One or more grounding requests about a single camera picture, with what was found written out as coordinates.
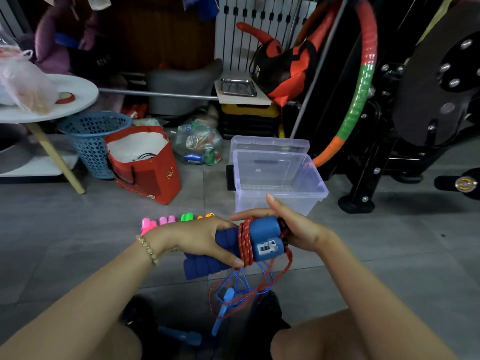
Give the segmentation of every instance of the black shoe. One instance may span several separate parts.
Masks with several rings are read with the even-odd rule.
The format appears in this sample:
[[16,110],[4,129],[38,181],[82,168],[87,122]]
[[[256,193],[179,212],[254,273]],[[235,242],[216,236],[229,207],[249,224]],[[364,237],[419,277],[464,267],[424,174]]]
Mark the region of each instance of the black shoe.
[[282,319],[277,295],[269,291],[257,296],[253,300],[237,360],[272,359],[270,344],[275,334],[286,328],[291,326]]
[[134,296],[120,315],[119,321],[129,327],[140,339],[141,360],[159,358],[159,349],[166,359],[176,350],[169,337],[159,334],[159,325],[150,302],[142,296]]

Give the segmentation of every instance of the floor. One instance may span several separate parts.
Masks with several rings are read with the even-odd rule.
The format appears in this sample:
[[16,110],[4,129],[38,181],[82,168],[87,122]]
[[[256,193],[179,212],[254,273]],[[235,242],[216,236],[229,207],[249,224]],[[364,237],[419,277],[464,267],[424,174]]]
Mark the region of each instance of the floor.
[[[480,202],[437,191],[433,179],[479,167],[479,148],[477,141],[448,152],[419,185],[383,177],[369,215],[338,208],[350,184],[334,176],[327,182],[329,196],[309,214],[337,232],[465,360],[480,354]],[[183,190],[169,206],[93,177],[84,181],[82,196],[61,183],[0,185],[0,343],[128,247],[143,218],[234,213],[225,165],[179,163]],[[275,270],[285,263],[278,260]],[[253,281],[259,278],[253,267],[249,273]],[[183,255],[171,253],[139,292],[157,303],[163,325],[206,330],[213,324],[207,293],[218,278],[187,282]],[[275,292],[291,324],[346,306],[321,260],[299,250]],[[235,324],[244,317],[234,318],[229,329],[239,328]],[[233,347],[223,346],[223,357],[231,357]]]

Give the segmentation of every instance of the jump rope handle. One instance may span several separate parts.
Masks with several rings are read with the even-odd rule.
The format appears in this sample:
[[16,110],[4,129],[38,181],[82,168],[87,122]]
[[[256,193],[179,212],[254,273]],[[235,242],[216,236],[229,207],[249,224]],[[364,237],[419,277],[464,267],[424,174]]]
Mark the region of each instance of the jump rope handle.
[[[264,217],[253,221],[250,224],[250,238],[252,241],[253,258],[256,262],[275,258],[284,254],[285,247],[281,236],[282,222],[274,217]],[[239,228],[217,231],[216,243],[240,258],[238,244]],[[209,256],[197,256],[185,253],[187,257],[183,261],[183,270],[187,280],[206,277],[231,268],[230,266]]]

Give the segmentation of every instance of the blue laundry basket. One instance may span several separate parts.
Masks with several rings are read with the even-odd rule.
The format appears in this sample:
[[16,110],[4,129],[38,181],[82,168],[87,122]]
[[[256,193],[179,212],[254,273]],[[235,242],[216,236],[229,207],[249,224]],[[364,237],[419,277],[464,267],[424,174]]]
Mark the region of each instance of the blue laundry basket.
[[90,174],[110,180],[115,176],[107,166],[107,146],[103,137],[129,128],[132,123],[127,115],[101,111],[68,116],[57,127],[70,137]]

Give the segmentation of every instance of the person's left hand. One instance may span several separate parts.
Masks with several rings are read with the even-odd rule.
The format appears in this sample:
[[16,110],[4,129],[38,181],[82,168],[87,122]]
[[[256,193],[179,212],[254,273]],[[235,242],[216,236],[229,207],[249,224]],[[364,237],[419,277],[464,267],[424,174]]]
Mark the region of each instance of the person's left hand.
[[184,253],[206,255],[234,268],[243,268],[244,263],[231,252],[215,242],[215,233],[236,227],[234,223],[217,216],[201,220],[169,223],[148,231],[143,237],[148,243],[166,252],[178,248]]

